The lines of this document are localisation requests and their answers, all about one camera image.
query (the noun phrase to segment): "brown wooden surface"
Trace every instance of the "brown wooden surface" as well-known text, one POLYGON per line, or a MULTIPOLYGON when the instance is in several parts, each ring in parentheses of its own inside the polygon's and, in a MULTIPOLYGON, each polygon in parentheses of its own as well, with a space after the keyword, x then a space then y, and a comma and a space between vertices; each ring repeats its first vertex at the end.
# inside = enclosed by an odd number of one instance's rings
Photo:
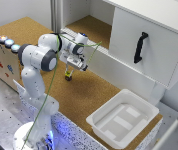
POLYGON ((88 38, 96 43, 102 41, 101 46, 109 49, 112 26, 92 16, 87 16, 66 26, 75 31, 85 33, 88 38))
MULTIPOLYGON (((52 31, 28 17, 0 27, 0 35, 5 34, 9 38, 14 39, 16 43, 20 45, 24 43, 35 45, 37 44, 40 35, 50 32, 52 31)), ((84 131, 101 142, 109 150, 112 150, 110 146, 108 146, 93 133, 91 126, 86 123, 86 118, 115 94, 117 94, 120 89, 111 85, 89 70, 86 72, 75 71, 73 73, 72 81, 70 82, 65 80, 64 73, 65 64, 59 61, 54 83, 50 91, 50 95, 54 97, 60 104, 59 111, 76 123, 84 131)), ((53 71, 42 71, 41 74, 43 76, 47 92, 53 76, 53 71)), ((126 150, 135 149, 161 120, 161 118, 162 116, 160 114, 157 115, 150 122, 150 124, 131 142, 126 150)))

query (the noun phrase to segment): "black handle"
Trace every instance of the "black handle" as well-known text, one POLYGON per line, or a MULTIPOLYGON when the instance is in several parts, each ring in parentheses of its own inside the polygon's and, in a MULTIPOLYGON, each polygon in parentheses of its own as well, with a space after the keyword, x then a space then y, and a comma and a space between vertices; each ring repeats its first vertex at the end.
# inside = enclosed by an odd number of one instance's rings
POLYGON ((145 32, 142 32, 142 36, 140 37, 138 44, 137 44, 137 48, 136 48, 136 53, 134 56, 134 63, 137 64, 139 61, 142 60, 142 57, 140 57, 140 53, 141 53, 141 49, 142 49, 142 45, 143 45, 143 40, 146 39, 148 37, 148 34, 145 32))

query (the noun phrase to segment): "empty white tray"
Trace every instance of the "empty white tray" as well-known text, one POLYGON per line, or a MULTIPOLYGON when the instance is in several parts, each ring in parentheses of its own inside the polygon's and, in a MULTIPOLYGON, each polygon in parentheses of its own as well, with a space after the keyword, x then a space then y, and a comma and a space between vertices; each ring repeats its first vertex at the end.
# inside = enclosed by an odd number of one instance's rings
POLYGON ((94 133, 111 147, 124 149, 158 113, 158 108, 124 89, 86 121, 94 133))

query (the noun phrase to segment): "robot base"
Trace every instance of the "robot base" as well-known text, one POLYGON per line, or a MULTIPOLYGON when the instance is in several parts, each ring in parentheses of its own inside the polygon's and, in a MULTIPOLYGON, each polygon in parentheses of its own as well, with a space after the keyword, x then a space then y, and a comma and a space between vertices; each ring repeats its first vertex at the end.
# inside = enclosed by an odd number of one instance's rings
MULTIPOLYGON (((13 138, 13 150, 21 150, 22 146, 24 145, 24 136, 29 131, 33 122, 29 122, 21 126, 14 134, 13 138)), ((54 145, 58 145, 59 138, 54 138, 54 145)), ((30 148, 27 145, 24 146, 23 150, 38 150, 37 147, 30 148)))

